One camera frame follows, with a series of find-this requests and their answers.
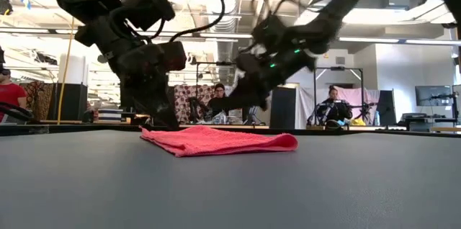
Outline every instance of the computer monitor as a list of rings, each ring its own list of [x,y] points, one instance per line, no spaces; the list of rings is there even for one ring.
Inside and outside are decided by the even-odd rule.
[[[416,105],[418,107],[451,106],[452,100],[448,97],[452,93],[451,86],[416,86]]]

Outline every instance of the white wall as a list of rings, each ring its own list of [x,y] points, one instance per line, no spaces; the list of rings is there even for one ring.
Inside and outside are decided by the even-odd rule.
[[[376,45],[377,87],[394,90],[395,115],[425,112],[452,116],[445,107],[417,107],[415,86],[453,85],[454,66],[449,46]]]
[[[364,87],[377,89],[376,46],[369,45],[354,55],[355,67],[363,69]]]
[[[336,56],[346,58],[345,67],[354,67],[354,55],[350,55],[347,50],[332,49],[328,52],[328,57],[321,56],[317,60],[318,67],[331,67],[337,66]],[[303,68],[293,76],[289,77],[288,83],[299,83],[301,87],[313,88],[313,74],[307,69]],[[359,80],[350,71],[326,71],[318,80],[317,87],[319,89],[328,87],[329,84],[343,83],[343,84],[359,84]]]

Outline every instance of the table surface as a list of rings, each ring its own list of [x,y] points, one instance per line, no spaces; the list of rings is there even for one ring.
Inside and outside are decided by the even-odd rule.
[[[140,133],[0,139],[0,228],[461,228],[461,141],[300,136],[175,158]]]

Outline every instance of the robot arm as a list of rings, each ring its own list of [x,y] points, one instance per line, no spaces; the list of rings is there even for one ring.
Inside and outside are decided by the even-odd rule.
[[[301,68],[315,68],[315,55],[328,51],[341,29],[342,19],[358,1],[332,0],[312,22],[300,26],[286,27],[275,14],[269,14],[252,32],[255,44],[267,51],[258,56],[244,53],[237,57],[237,66],[246,75],[239,79],[229,99],[240,102],[240,107],[256,104],[264,108],[273,88]],[[461,23],[460,1],[445,0],[457,23]]]
[[[111,70],[120,78],[121,89],[133,98],[136,108],[169,127],[178,127],[174,109],[166,96],[166,73],[182,70],[186,55],[181,42],[174,39],[218,23],[224,15],[224,1],[221,0],[221,15],[213,23],[180,32],[161,44],[153,44],[151,40],[160,34],[165,21],[175,17],[168,0],[56,1],[59,7],[84,23],[75,39],[85,46],[95,44],[99,48]],[[161,27],[154,36],[146,37],[139,35],[127,20],[143,31],[159,20]]]

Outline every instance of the folded towel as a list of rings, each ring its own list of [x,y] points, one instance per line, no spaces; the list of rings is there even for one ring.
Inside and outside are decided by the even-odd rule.
[[[296,138],[289,134],[267,137],[251,133],[227,132],[202,125],[179,132],[149,132],[143,128],[141,138],[174,153],[176,157],[294,151],[297,148]]]

